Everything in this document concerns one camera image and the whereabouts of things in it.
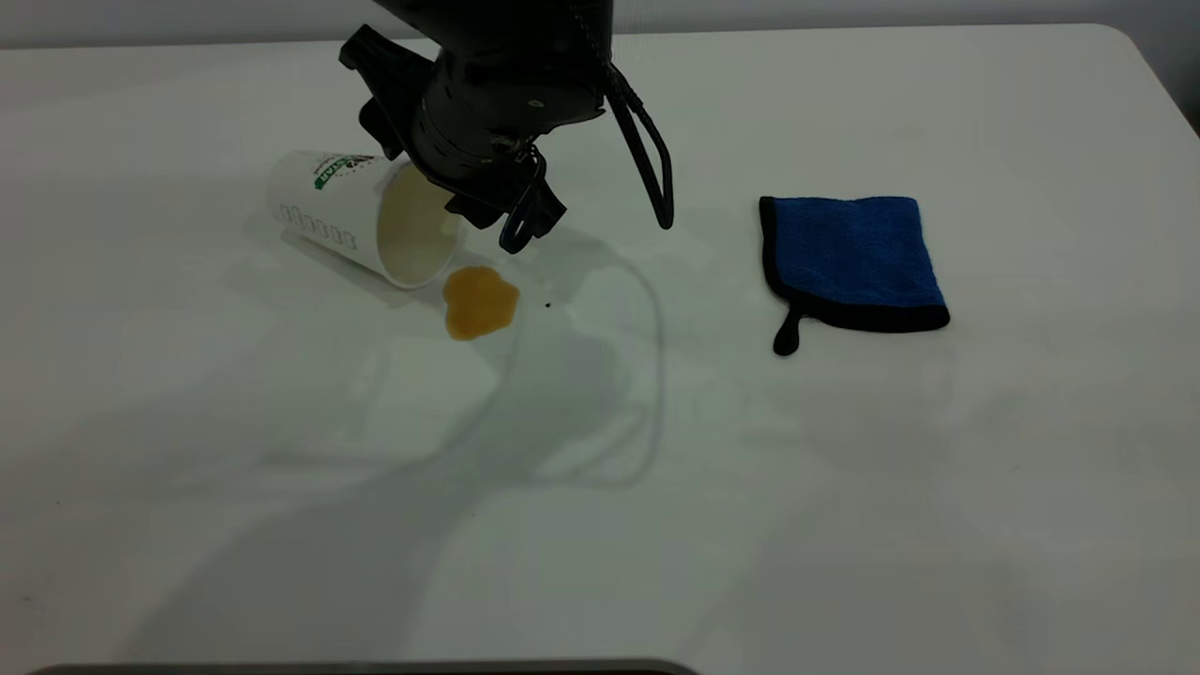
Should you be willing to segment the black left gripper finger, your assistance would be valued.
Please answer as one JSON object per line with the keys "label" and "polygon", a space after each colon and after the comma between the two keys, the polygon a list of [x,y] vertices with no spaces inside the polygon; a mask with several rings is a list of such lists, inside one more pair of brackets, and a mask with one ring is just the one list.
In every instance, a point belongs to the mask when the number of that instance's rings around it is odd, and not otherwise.
{"label": "black left gripper finger", "polygon": [[431,162],[432,145],[418,129],[424,95],[433,82],[436,62],[407,50],[364,25],[342,44],[338,60],[356,72],[371,98],[360,108],[358,121],[388,159],[407,154],[414,162]]}
{"label": "black left gripper finger", "polygon": [[544,178],[484,177],[454,186],[445,210],[476,229],[499,226],[499,247],[518,255],[535,238],[548,235],[566,207]]}

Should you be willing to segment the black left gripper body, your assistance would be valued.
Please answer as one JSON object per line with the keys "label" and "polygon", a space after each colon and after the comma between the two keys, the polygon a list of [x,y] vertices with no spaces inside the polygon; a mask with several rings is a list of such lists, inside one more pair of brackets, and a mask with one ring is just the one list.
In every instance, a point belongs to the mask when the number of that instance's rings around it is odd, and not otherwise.
{"label": "black left gripper body", "polygon": [[412,52],[412,162],[456,195],[518,195],[538,137],[602,112],[608,44],[515,54],[486,65]]}

